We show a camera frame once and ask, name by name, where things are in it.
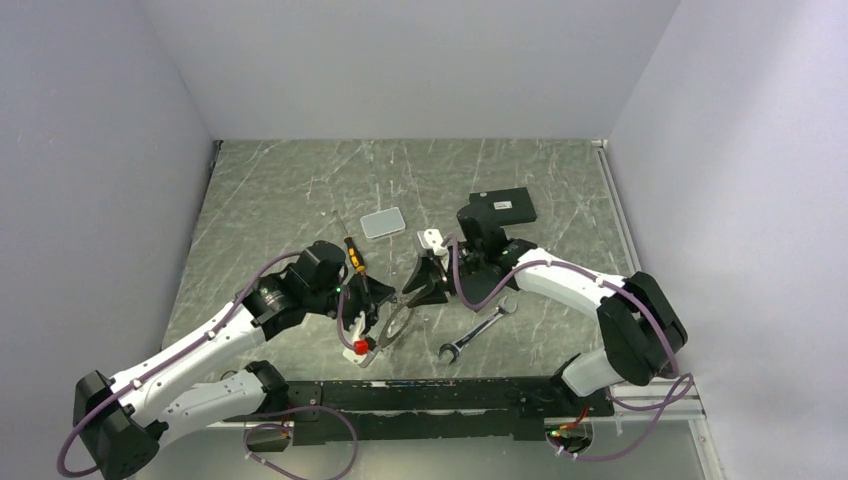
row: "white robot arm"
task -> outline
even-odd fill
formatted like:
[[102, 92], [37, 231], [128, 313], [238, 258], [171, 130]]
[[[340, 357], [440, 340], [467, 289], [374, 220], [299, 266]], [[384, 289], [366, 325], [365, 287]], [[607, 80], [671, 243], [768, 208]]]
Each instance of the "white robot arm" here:
[[483, 204], [457, 213], [465, 241], [445, 245], [438, 230], [418, 234], [419, 261], [403, 293], [409, 306], [459, 296], [478, 310], [504, 286], [538, 293], [599, 322], [604, 346], [569, 359], [555, 373], [563, 397], [580, 403], [623, 381], [647, 385], [686, 344], [688, 335], [648, 274], [607, 275], [556, 258], [532, 242], [507, 238]]
[[222, 360], [299, 325], [307, 313], [335, 317], [349, 328], [366, 307], [394, 296], [394, 288], [368, 276], [354, 275], [342, 285], [345, 261], [336, 245], [315, 242], [281, 273], [257, 278], [234, 302], [150, 359], [111, 378], [98, 371], [83, 377], [76, 385], [74, 430], [96, 468], [67, 471], [72, 434], [60, 454], [60, 473], [76, 477], [99, 470], [107, 480], [124, 479], [187, 433], [227, 418], [284, 410], [288, 385], [268, 362], [253, 362], [216, 383], [195, 383]]

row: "gray marble surface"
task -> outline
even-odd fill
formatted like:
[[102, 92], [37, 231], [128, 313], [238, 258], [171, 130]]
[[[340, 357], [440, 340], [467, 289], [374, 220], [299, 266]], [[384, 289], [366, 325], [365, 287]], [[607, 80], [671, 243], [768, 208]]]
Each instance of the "gray marble surface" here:
[[[398, 289], [415, 265], [415, 232], [459, 231], [474, 191], [527, 186], [538, 213], [507, 234], [569, 261], [629, 274], [597, 156], [586, 140], [369, 140], [225, 142], [213, 172], [163, 346], [209, 319], [267, 259], [316, 239], [341, 245], [338, 209], [369, 266]], [[399, 207], [406, 230], [367, 240], [359, 218]], [[535, 294], [471, 342], [452, 366], [436, 356], [489, 314], [459, 301], [416, 310], [413, 324], [367, 369], [342, 357], [332, 320], [307, 316], [267, 344], [222, 362], [207, 380], [267, 359], [290, 380], [549, 375], [600, 343], [597, 325]], [[389, 313], [381, 311], [374, 335]]]

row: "white backdrop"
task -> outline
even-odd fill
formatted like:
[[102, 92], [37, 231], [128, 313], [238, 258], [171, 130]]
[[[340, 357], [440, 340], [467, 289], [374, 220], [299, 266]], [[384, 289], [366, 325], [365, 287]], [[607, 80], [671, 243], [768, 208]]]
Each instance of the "white backdrop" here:
[[136, 2], [3, 2], [0, 478], [61, 478], [77, 380], [159, 350], [212, 151]]
[[731, 479], [848, 478], [848, 3], [684, 0], [612, 136]]
[[143, 0], [221, 139], [606, 138], [679, 0]]

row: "red cap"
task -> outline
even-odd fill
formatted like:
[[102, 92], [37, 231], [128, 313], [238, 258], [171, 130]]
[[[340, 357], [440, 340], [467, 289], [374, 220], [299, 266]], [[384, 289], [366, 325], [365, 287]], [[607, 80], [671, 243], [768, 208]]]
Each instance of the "red cap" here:
[[353, 351], [357, 355], [365, 355], [368, 353], [368, 342], [365, 340], [357, 340], [353, 342]]

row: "purple cable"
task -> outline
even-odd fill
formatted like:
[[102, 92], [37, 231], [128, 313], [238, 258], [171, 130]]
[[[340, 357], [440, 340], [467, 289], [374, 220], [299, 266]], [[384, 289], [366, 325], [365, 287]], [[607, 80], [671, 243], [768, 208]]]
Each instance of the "purple cable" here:
[[[263, 273], [265, 273], [269, 268], [273, 267], [277, 263], [279, 263], [279, 262], [281, 262], [281, 261], [283, 261], [287, 258], [295, 257], [297, 255], [300, 255], [300, 252], [284, 253], [284, 254], [272, 259], [271, 261], [269, 261], [265, 265], [263, 265], [262, 268], [255, 275], [253, 275], [253, 277], [247, 283], [247, 286], [244, 288], [244, 290], [242, 290], [238, 294], [236, 299], [233, 301], [233, 305], [230, 307], [229, 310], [227, 310], [227, 313], [225, 313], [224, 316], [221, 317], [221, 321], [218, 322], [214, 327], [212, 327], [212, 331], [217, 334], [218, 332], [221, 331], [221, 329], [223, 329], [224, 327], [227, 326], [227, 324], [232, 319], [233, 314], [235, 314], [238, 307], [241, 306], [241, 302], [244, 301], [245, 297], [247, 297], [247, 295], [250, 293], [250, 290], [253, 288], [253, 286], [256, 284], [256, 282], [259, 280], [259, 277], [261, 277]], [[159, 365], [151, 368], [150, 371], [140, 375], [138, 377], [138, 380], [141, 383], [146, 382], [151, 377], [153, 377], [157, 373], [161, 372], [162, 370], [170, 367], [175, 362], [177, 362], [181, 358], [185, 357], [186, 355], [188, 355], [189, 353], [194, 351], [194, 349], [196, 349], [197, 347], [206, 343], [209, 340], [211, 340], [211, 339], [208, 336], [203, 336], [203, 337], [198, 338], [197, 340], [195, 340], [191, 344], [187, 345], [182, 350], [175, 353], [171, 358], [166, 359], [165, 361], [163, 361]], [[68, 467], [65, 465], [65, 460], [68, 456], [68, 451], [71, 449], [71, 444], [74, 443], [74, 440], [80, 435], [80, 433], [82, 433], [82, 431], [85, 429], [85, 427], [87, 427], [88, 424], [91, 423], [91, 421], [94, 419], [94, 417], [99, 415], [100, 412], [102, 412], [112, 402], [119, 400], [121, 397], [123, 397], [124, 395], [129, 393], [129, 391], [132, 390], [132, 388], [133, 388], [132, 384], [125, 385], [123, 388], [121, 388], [117, 392], [113, 393], [108, 398], [106, 398], [106, 400], [103, 400], [99, 405], [94, 407], [90, 412], [88, 412], [87, 415], [85, 415], [82, 418], [82, 420], [79, 421], [79, 423], [74, 425], [74, 428], [71, 430], [71, 433], [68, 435], [68, 438], [65, 439], [65, 442], [62, 444], [62, 447], [59, 449], [59, 457], [56, 459], [56, 470], [59, 471], [60, 475], [62, 475], [63, 477], [66, 477], [66, 478], [79, 478], [79, 477], [84, 477], [86, 475], [90, 475], [90, 474], [97, 471], [96, 465], [91, 467], [91, 468], [87, 468], [85, 470], [79, 470], [79, 471], [76, 471], [76, 472], [68, 470]]]
[[[454, 287], [456, 288], [456, 296], [459, 297], [459, 300], [462, 302], [463, 305], [465, 305], [466, 307], [468, 307], [469, 309], [471, 309], [475, 312], [479, 312], [480, 309], [482, 309], [483, 307], [486, 306], [486, 304], [488, 304], [490, 301], [492, 301], [492, 299], [495, 297], [495, 295], [497, 295], [498, 292], [500, 292], [504, 288], [504, 286], [507, 284], [507, 282], [509, 282], [509, 280], [512, 277], [514, 277], [518, 272], [525, 270], [527, 268], [530, 268], [530, 267], [537, 267], [537, 266], [543, 266], [543, 265], [548, 266], [549, 265], [548, 262], [545, 261], [545, 260], [533, 260], [533, 261], [521, 264], [517, 268], [510, 270], [510, 272], [507, 273], [507, 275], [503, 279], [501, 279], [501, 281], [495, 286], [495, 288], [492, 289], [492, 291], [489, 293], [488, 296], [486, 296], [486, 298], [484, 298], [480, 303], [473, 304], [468, 300], [468, 298], [465, 297], [465, 294], [462, 292], [462, 284], [459, 281], [459, 242], [457, 241], [455, 234], [453, 234], [453, 233], [449, 234], [444, 239], [444, 241], [442, 242], [442, 246], [445, 246], [448, 243], [450, 243], [450, 245], [453, 247], [453, 248], [451, 248], [451, 274], [453, 276]], [[560, 267], [560, 268], [565, 268], [567, 270], [571, 270], [571, 271], [576, 272], [576, 273], [578, 273], [578, 274], [580, 274], [580, 275], [582, 275], [582, 276], [584, 276], [584, 277], [586, 277], [586, 278], [588, 278], [589, 280], [592, 280], [592, 281], [596, 281], [598, 279], [597, 275], [586, 270], [585, 268], [581, 268], [577, 265], [574, 265], [574, 264], [571, 264], [571, 263], [568, 263], [568, 262], [552, 261], [552, 262], [550, 262], [550, 266], [555, 266], [555, 267]], [[635, 450], [636, 447], [638, 447], [645, 440], [645, 438], [647, 438], [648, 435], [650, 435], [650, 433], [654, 430], [654, 428], [656, 428], [657, 422], [659, 421], [660, 416], [662, 415], [662, 412], [665, 410], [665, 408], [668, 407], [669, 405], [671, 405], [672, 403], [683, 398], [686, 395], [686, 393], [689, 391], [689, 389], [691, 389], [692, 386], [694, 386], [694, 377], [692, 377], [691, 373], [687, 373], [687, 374], [684, 374], [684, 375], [680, 374], [680, 369], [679, 369], [679, 366], [677, 364], [677, 358], [674, 355], [674, 350], [671, 348], [671, 344], [668, 343], [668, 338], [666, 338], [665, 333], [663, 333], [662, 328], [659, 325], [659, 322], [657, 322], [657, 319], [654, 318], [654, 315], [651, 313], [651, 310], [644, 303], [642, 303], [638, 298], [636, 298], [636, 296], [634, 296], [632, 293], [628, 292], [627, 290], [624, 290], [623, 288], [619, 287], [618, 285], [613, 285], [612, 283], [607, 282], [606, 280], [602, 281], [601, 285], [612, 290], [612, 291], [614, 291], [615, 293], [621, 295], [625, 299], [627, 299], [627, 301], [632, 303], [639, 310], [639, 312], [645, 317], [645, 319], [648, 321], [648, 324], [651, 325], [651, 329], [654, 330], [654, 333], [657, 335], [657, 339], [659, 339], [660, 344], [663, 347], [663, 351], [665, 352], [665, 355], [668, 358], [668, 362], [669, 362], [669, 364], [671, 364], [671, 370], [672, 370], [673, 375], [675, 377], [678, 377], [678, 379], [671, 386], [671, 388], [668, 391], [668, 394], [666, 394], [665, 399], [663, 401], [656, 403], [654, 405], [648, 405], [648, 406], [644, 406], [644, 407], [636, 407], [636, 406], [633, 406], [633, 405], [628, 405], [628, 404], [622, 402], [621, 400], [613, 397], [612, 393], [610, 393], [609, 389], [607, 389], [607, 396], [609, 396], [609, 398], [616, 405], [619, 405], [623, 408], [626, 408], [626, 409], [629, 409], [629, 410], [634, 410], [634, 411], [647, 411], [647, 410], [657, 409], [657, 414], [654, 416], [653, 420], [651, 420], [651, 423], [648, 424], [648, 428], [645, 429], [645, 432], [642, 434], [642, 436], [639, 437], [638, 439], [636, 439], [636, 441], [633, 442], [633, 444], [631, 444], [629, 447], [625, 448], [621, 452], [618, 452], [614, 455], [604, 456], [604, 457], [580, 457], [579, 455], [576, 457], [579, 460], [585, 460], [585, 461], [589, 461], [589, 462], [615, 460], [615, 459], [621, 458], [621, 457], [629, 454], [633, 450]], [[680, 386], [680, 384], [683, 382], [683, 380], [687, 380], [687, 379], [688, 379], [688, 382], [686, 383], [686, 387], [683, 389], [683, 391], [681, 391], [677, 395], [673, 395], [674, 391], [677, 389], [678, 386]]]
[[[283, 410], [282, 412], [258, 413], [258, 414], [254, 414], [254, 415], [248, 415], [248, 417], [277, 417], [277, 416], [282, 417], [283, 415], [287, 415], [289, 413], [310, 412], [310, 411], [315, 411], [315, 410], [318, 410], [318, 411], [321, 411], [321, 412], [327, 412], [327, 413], [333, 414], [336, 417], [338, 417], [342, 421], [342, 423], [345, 424], [347, 429], [350, 430], [350, 435], [353, 438], [353, 454], [350, 456], [350, 462], [348, 462], [348, 464], [344, 468], [344, 470], [342, 470], [338, 475], [331, 477], [329, 479], [329, 480], [338, 480], [338, 479], [344, 477], [345, 475], [347, 475], [348, 472], [350, 472], [350, 469], [353, 468], [354, 462], [356, 462], [356, 455], [359, 453], [359, 437], [356, 436], [356, 429], [353, 428], [353, 424], [350, 423], [350, 420], [345, 418], [345, 416], [342, 415], [341, 412], [339, 412], [338, 410], [333, 410], [332, 408], [323, 407], [323, 406], [320, 406], [320, 405], [311, 405], [311, 406], [306, 406], [306, 407], [291, 408], [289, 410]], [[274, 462], [269, 462], [269, 461], [265, 460], [264, 458], [262, 458], [259, 455], [250, 451], [250, 447], [247, 444], [248, 440], [250, 439], [250, 434], [253, 433], [256, 430], [267, 430], [267, 429], [270, 429], [270, 428], [275, 428], [275, 429], [280, 429], [280, 430], [289, 430], [288, 427], [284, 427], [283, 425], [280, 425], [278, 423], [262, 423], [262, 424], [256, 425], [255, 427], [252, 427], [252, 428], [246, 430], [244, 432], [244, 451], [247, 453], [247, 456], [249, 458], [251, 458], [252, 460], [256, 461], [256, 462], [261, 463], [262, 465], [265, 465], [266, 467], [270, 468], [271, 470], [274, 470], [277, 473], [280, 473], [282, 475], [285, 475], [285, 476], [291, 478], [292, 480], [307, 480], [303, 477], [297, 476], [297, 475], [289, 472], [288, 470], [283, 469], [282, 467], [275, 464]]]
[[[639, 445], [641, 445], [642, 442], [644, 442], [645, 439], [648, 438], [648, 435], [650, 435], [651, 432], [653, 432], [654, 429], [657, 427], [657, 422], [659, 422], [660, 416], [662, 416], [663, 411], [665, 410], [665, 407], [667, 407], [670, 403], [673, 403], [672, 393], [674, 393], [674, 391], [677, 389], [677, 387], [679, 387], [680, 384], [683, 383], [683, 380], [688, 380], [688, 382], [686, 382], [686, 386], [683, 388], [683, 391], [681, 391], [678, 394], [678, 396], [686, 395], [686, 392], [688, 392], [689, 389], [692, 388], [692, 385], [694, 385], [694, 381], [693, 381], [694, 378], [692, 377], [691, 373], [686, 373], [686, 374], [681, 375], [677, 379], [677, 381], [674, 382], [674, 385], [672, 385], [671, 388], [668, 390], [668, 393], [665, 395], [665, 400], [663, 402], [661, 402], [660, 404], [658, 404], [658, 405], [662, 405], [662, 406], [659, 407], [659, 410], [657, 410], [657, 413], [656, 413], [656, 415], [654, 415], [654, 418], [651, 420], [651, 423], [648, 424], [648, 427], [645, 428], [645, 431], [642, 432], [642, 435], [640, 435], [639, 438], [634, 440], [633, 443], [631, 443], [627, 448], [621, 450], [620, 452], [613, 453], [611, 455], [603, 455], [603, 456], [600, 456], [600, 457], [585, 457], [585, 456], [581, 456], [579, 454], [577, 454], [576, 456], [574, 456], [574, 454], [572, 454], [572, 458], [574, 460], [579, 460], [579, 461], [582, 461], [582, 462], [608, 462], [608, 461], [611, 461], [611, 460], [618, 460], [619, 458], [622, 458], [622, 457], [630, 454], [633, 450], [636, 450], [636, 448], [639, 447]], [[553, 446], [554, 448], [557, 448], [557, 451], [559, 451], [559, 448], [556, 447], [553, 444], [553, 442], [551, 442], [550, 438], [548, 438], [547, 440], [548, 440], [548, 443], [551, 444], [551, 446]]]
[[353, 350], [353, 344], [348, 342], [344, 337], [344, 320], [342, 320], [342, 310], [344, 309], [344, 294], [347, 287], [342, 287], [342, 291], [339, 293], [339, 308], [336, 310], [336, 330], [339, 332], [339, 340], [342, 341], [342, 345], [345, 346], [348, 350]]

